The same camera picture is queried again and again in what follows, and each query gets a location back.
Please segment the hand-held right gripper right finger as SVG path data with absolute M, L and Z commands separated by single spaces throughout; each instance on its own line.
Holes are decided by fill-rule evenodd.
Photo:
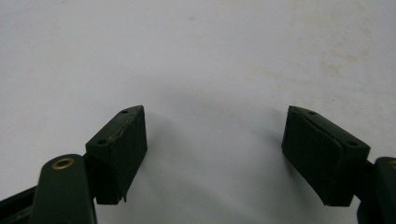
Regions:
M 329 206 L 349 206 L 370 147 L 319 113 L 291 105 L 282 152 Z

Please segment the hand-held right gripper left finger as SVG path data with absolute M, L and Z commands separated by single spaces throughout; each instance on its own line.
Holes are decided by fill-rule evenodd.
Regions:
M 98 204 L 126 200 L 148 151 L 142 105 L 121 110 L 85 145 L 92 197 Z

